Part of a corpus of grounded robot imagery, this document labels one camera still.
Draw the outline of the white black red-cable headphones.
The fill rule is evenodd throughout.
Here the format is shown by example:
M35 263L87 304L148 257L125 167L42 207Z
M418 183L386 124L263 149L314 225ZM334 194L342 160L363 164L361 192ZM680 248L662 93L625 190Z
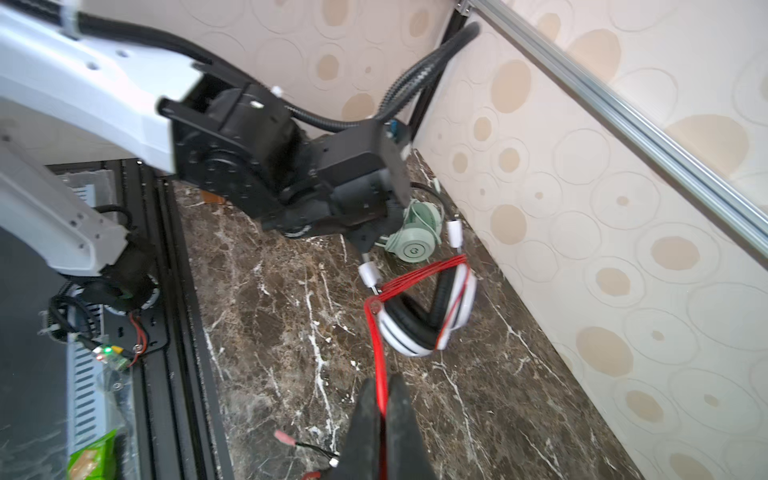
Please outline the white black red-cable headphones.
M452 333L469 320L477 288L477 278L463 253L463 225L456 208L440 192L422 183L414 188L433 195L444 210L443 224L448 243L455 256L433 262L386 284L371 262L361 265L360 273L367 287L374 292L364 304L374 358L376 400L381 413L381 466L386 478L385 415L390 375L384 348L390 346L399 353L416 358L444 350ZM312 451L325 456L327 467L305 473L307 479L329 479L340 452L319 446Z

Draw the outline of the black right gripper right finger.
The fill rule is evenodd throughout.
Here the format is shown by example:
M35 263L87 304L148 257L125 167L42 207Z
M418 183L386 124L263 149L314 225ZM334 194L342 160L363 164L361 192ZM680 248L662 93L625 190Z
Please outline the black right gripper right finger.
M385 415L386 478L436 480L403 376L393 375L388 389Z

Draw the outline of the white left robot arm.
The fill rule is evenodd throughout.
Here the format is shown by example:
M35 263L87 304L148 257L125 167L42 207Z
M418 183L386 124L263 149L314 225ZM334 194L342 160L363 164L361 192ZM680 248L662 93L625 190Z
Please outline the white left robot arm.
M1 96L288 238L340 234L367 253L402 226L411 199L409 132L396 120L407 96L370 118L333 121L181 37L73 1L2 3ZM89 303L130 313L158 295L151 245L12 144L1 147L1 225Z

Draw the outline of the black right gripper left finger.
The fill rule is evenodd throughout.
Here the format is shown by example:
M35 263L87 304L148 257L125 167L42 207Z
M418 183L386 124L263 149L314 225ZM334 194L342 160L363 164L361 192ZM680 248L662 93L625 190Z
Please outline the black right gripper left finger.
M357 396L339 463L331 469L329 479L382 478L381 423L381 413L376 400L376 383L374 379L367 379Z

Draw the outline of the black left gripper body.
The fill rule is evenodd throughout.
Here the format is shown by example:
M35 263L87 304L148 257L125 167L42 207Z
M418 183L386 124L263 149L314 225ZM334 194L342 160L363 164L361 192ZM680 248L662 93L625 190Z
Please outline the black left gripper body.
M367 253L379 237L400 228L410 200L409 176L381 169L339 186L313 185L265 216L263 229L290 239L340 234Z

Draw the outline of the mint green headphones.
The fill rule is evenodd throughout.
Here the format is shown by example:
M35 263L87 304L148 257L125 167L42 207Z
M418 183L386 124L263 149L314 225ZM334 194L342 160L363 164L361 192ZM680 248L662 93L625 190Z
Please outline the mint green headphones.
M432 202L412 200L404 212L401 228L377 243L406 263L421 263L430 258L442 243L444 210Z

